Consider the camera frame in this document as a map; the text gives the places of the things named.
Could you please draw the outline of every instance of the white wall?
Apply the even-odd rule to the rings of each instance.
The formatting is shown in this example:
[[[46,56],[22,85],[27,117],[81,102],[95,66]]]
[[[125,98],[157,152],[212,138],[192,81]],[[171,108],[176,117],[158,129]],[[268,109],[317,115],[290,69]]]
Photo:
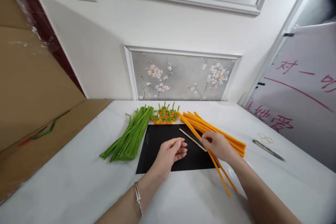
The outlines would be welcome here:
[[[131,99],[122,43],[240,53],[229,90],[252,85],[296,0],[266,0],[261,15],[153,0],[40,0],[88,98]]]

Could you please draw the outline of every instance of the hand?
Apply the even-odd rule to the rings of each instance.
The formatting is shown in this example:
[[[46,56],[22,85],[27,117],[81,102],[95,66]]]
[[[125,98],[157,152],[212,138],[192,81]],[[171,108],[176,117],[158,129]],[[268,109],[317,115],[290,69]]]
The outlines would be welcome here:
[[[220,133],[207,131],[199,140],[216,157],[227,162],[229,165],[240,158],[239,154]]]
[[[162,143],[149,171],[163,177],[163,179],[167,179],[174,162],[186,156],[187,145],[184,142],[184,138],[173,138]]]

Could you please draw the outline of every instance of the finger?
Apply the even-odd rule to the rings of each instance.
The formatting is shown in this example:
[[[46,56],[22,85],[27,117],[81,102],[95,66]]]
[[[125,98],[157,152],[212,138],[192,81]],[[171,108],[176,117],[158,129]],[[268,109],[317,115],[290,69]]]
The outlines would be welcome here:
[[[203,146],[206,147],[206,148],[209,148],[209,147],[211,146],[211,143],[209,142],[208,139],[205,139],[205,138],[201,137],[201,138],[199,139],[199,141],[200,141],[200,142],[203,144]]]
[[[205,132],[202,137],[203,138],[214,138],[215,136],[217,135],[216,132],[213,132],[213,131],[207,131]]]
[[[171,148],[171,147],[174,146],[174,144],[175,144],[178,140],[180,140],[181,142],[183,142],[183,141],[184,141],[184,138],[173,138],[173,139],[170,139],[170,140],[164,142],[164,144],[166,144],[169,148]]]
[[[174,158],[174,162],[176,162],[177,160],[180,160],[180,159],[184,158],[186,155],[187,155],[186,152],[176,154],[175,158]]]
[[[187,152],[188,151],[188,149],[186,149],[186,148],[180,148],[178,151],[177,151],[177,153],[184,153],[184,152]]]
[[[174,146],[171,148],[171,151],[176,154],[179,148],[181,147],[181,140],[177,140],[174,144]]]

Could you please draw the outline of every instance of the cardboard box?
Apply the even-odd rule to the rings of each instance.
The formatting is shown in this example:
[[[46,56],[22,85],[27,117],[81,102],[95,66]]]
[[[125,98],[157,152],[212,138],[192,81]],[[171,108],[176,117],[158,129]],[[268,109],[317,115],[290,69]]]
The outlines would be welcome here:
[[[111,100],[86,99],[15,0],[0,0],[0,203],[95,118]],[[53,130],[22,146],[38,130]]]

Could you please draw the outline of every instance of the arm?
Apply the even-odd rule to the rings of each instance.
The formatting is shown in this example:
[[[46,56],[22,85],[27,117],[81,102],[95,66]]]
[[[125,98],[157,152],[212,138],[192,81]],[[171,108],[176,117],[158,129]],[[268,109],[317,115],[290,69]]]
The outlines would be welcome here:
[[[200,141],[233,168],[259,224],[301,224],[222,134],[208,131],[203,134]]]
[[[168,177],[172,165],[187,154],[187,143],[184,138],[173,138],[164,142],[157,154],[155,162],[149,171],[138,181],[140,204],[145,213],[154,194]],[[96,224],[139,223],[141,218],[139,204],[136,199],[135,188],[128,191],[111,206],[97,221]]]

